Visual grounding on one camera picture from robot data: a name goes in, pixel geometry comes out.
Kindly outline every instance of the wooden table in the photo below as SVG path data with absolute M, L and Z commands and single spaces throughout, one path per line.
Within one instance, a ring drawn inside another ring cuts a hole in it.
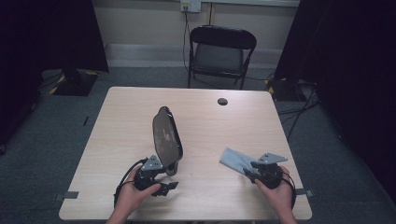
M 219 105 L 219 98 L 228 104 Z M 287 157 L 281 164 L 296 188 L 303 187 L 268 92 L 114 87 L 69 188 L 78 197 L 64 200 L 61 219 L 109 218 L 122 176 L 133 163 L 155 154 L 151 125 L 163 105 L 175 117 L 184 156 L 175 176 L 157 179 L 179 184 L 166 197 L 148 197 L 129 219 L 277 219 L 256 185 L 219 163 L 226 147 L 253 158 L 264 152 Z M 305 195 L 297 197 L 293 212 L 297 219 L 311 218 Z

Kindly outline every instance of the controller cable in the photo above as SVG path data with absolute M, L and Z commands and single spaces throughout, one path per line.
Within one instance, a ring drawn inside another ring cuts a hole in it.
M 117 199 L 119 198 L 120 195 L 120 191 L 122 189 L 122 187 L 128 183 L 134 183 L 135 181 L 131 180 L 131 181 L 126 181 L 125 179 L 128 177 L 129 173 L 131 173 L 131 171 L 139 164 L 142 163 L 144 164 L 146 161 L 148 160 L 148 158 L 145 158 L 143 160 L 137 161 L 133 166 L 131 166 L 131 168 L 129 168 L 129 170 L 126 172 L 126 174 L 124 175 L 124 177 L 122 178 L 121 182 L 119 183 L 119 185 L 117 186 L 116 189 L 116 193 L 114 194 L 114 207 L 116 206 L 117 203 Z

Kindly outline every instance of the right hand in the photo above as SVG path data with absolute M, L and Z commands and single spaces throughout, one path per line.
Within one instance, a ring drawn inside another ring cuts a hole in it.
M 289 174 L 289 170 L 284 166 L 279 167 L 283 173 L 287 175 Z M 285 174 L 283 174 L 283 178 L 290 180 Z M 260 180 L 255 179 L 254 182 L 274 208 L 282 224 L 297 223 L 294 214 L 291 211 L 292 191 L 289 184 L 282 180 L 276 189 L 268 189 Z

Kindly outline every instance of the gray bracket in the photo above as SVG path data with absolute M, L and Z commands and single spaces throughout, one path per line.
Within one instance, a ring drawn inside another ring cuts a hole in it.
M 163 168 L 163 164 L 155 155 L 152 155 L 142 166 L 142 171 L 159 170 Z
M 257 163 L 269 165 L 269 164 L 274 164 L 277 162 L 282 162 L 282 161 L 287 161 L 287 160 L 288 160 L 288 158 L 286 158 L 286 157 L 281 157 L 281 156 L 266 152 L 266 153 L 264 153 L 264 155 L 262 155 L 257 160 Z

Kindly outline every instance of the chair seat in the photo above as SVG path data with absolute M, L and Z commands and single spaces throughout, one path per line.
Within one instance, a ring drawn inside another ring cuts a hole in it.
M 194 69 L 240 75 L 243 72 L 243 51 L 198 44 Z

